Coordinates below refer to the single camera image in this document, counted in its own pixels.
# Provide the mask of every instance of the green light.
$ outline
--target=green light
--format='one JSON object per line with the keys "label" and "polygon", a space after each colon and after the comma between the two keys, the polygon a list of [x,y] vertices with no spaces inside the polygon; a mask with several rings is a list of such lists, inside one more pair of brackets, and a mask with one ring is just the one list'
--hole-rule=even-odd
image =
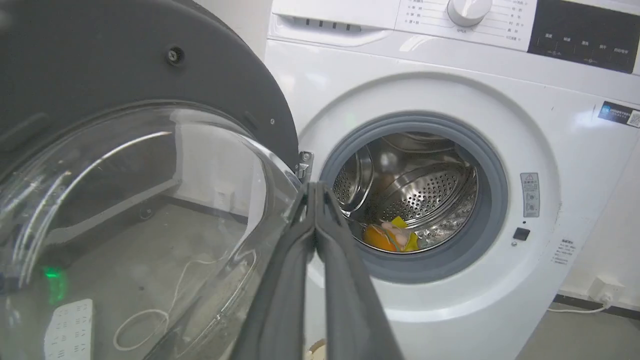
{"label": "green light", "polygon": [[67,274],[60,268],[45,266],[44,275],[49,282],[49,303],[55,304],[65,298],[68,290]]}
{"label": "green light", "polygon": [[56,268],[44,268],[44,275],[48,278],[60,277],[61,271]]}

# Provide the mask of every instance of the button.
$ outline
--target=button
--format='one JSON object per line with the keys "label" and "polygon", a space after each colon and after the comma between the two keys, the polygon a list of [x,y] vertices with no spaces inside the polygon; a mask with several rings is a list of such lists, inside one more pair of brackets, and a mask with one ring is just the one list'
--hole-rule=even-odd
{"label": "button", "polygon": [[590,59],[593,56],[593,48],[588,45],[576,45],[573,53],[583,59]]}
{"label": "button", "polygon": [[551,38],[538,38],[538,47],[544,50],[549,50],[549,51],[556,50],[556,43],[557,41]]}
{"label": "button", "polygon": [[573,55],[574,48],[575,48],[575,45],[573,45],[571,42],[561,40],[561,41],[558,41],[558,46],[556,47],[556,51],[563,56],[570,56],[570,55]]}
{"label": "button", "polygon": [[606,45],[600,45],[599,48],[593,51],[593,59],[597,62],[608,62],[611,56],[611,50]]}
{"label": "button", "polygon": [[611,62],[612,63],[616,63],[616,64],[620,64],[620,65],[626,65],[628,61],[629,61],[629,57],[627,55],[624,55],[624,54],[621,54],[621,53],[611,53]]}
{"label": "button", "polygon": [[516,229],[516,232],[513,234],[513,238],[516,240],[525,241],[527,237],[529,237],[529,233],[531,231],[529,229],[522,229],[521,227]]}

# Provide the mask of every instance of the warning label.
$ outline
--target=warning label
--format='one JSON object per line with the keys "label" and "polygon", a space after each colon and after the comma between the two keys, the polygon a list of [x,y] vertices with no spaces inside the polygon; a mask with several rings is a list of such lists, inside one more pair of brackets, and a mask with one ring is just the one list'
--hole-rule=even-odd
{"label": "warning label", "polygon": [[569,260],[571,259],[574,253],[575,253],[575,245],[573,244],[573,241],[562,239],[551,261],[560,265],[568,265]]}
{"label": "warning label", "polygon": [[523,172],[520,174],[522,182],[522,198],[524,200],[524,217],[537,218],[540,216],[540,182],[537,172]]}

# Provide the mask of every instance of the door hinge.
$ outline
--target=door hinge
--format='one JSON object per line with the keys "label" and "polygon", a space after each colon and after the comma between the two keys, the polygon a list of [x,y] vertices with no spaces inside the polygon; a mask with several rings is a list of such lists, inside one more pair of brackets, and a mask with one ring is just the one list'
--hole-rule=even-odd
{"label": "door hinge", "polygon": [[300,152],[300,164],[296,169],[296,176],[301,183],[306,183],[311,178],[311,167],[314,163],[314,153],[308,151]]}

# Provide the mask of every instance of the wall outlet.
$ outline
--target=wall outlet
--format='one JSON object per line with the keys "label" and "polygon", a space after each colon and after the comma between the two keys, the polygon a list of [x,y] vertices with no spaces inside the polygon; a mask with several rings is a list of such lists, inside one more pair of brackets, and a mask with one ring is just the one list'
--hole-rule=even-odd
{"label": "wall outlet", "polygon": [[234,198],[236,197],[236,193],[234,192],[233,187],[216,185],[213,195],[213,208],[230,212],[234,207]]}
{"label": "wall outlet", "polygon": [[618,302],[625,291],[624,285],[614,279],[598,276],[593,280],[587,294],[589,298],[596,302],[604,303],[604,297],[611,298],[609,305]]}

